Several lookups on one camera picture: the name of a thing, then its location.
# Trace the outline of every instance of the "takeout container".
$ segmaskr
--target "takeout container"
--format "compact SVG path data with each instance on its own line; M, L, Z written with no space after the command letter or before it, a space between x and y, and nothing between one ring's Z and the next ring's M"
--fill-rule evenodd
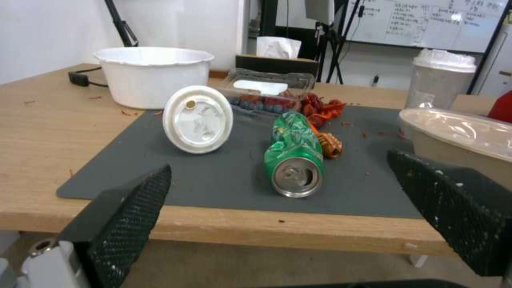
M417 155L473 168L512 191L512 126L446 110L404 109Z
M181 88L206 85L208 52L163 47L107 48L94 53L115 102L132 108L163 109Z

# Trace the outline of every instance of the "green can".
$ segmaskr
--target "green can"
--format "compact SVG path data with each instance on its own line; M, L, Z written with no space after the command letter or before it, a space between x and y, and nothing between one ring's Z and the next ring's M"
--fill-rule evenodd
M294 111L282 114L274 121L270 142L264 164L272 186L293 198L316 192L324 177L324 157L306 117Z

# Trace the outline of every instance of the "gray desk mat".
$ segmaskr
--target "gray desk mat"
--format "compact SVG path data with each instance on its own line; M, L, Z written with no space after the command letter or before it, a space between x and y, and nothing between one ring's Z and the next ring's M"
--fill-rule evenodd
M312 196L286 198L264 171L274 117L233 108L229 140L218 150L193 155L166 138L162 116L147 111L58 190L64 198L93 199L102 191L169 163L173 179L165 204L198 207L421 218L386 161L390 148L410 142L379 132L398 130L398 110L347 106L322 129L344 142L343 156L325 160L325 181ZM353 127L342 125L348 121Z

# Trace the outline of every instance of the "can top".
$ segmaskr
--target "can top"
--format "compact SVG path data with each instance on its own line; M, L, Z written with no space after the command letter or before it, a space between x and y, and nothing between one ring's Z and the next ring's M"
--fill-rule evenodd
M290 157L275 167L272 185L284 196L307 197L322 185L322 172L310 159Z
M167 137L178 148L189 153L207 153L228 139L233 112L219 91L188 86L169 99L162 121Z

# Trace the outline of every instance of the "cup lid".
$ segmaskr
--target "cup lid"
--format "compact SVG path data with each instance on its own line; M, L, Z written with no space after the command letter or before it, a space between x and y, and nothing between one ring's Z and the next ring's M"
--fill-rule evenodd
M189 153L208 153L229 137L233 112L219 91L206 86L178 90L163 112L165 134L179 149Z
M437 49L421 50L419 55L414 58L413 64L460 73L474 73L477 69L474 57Z

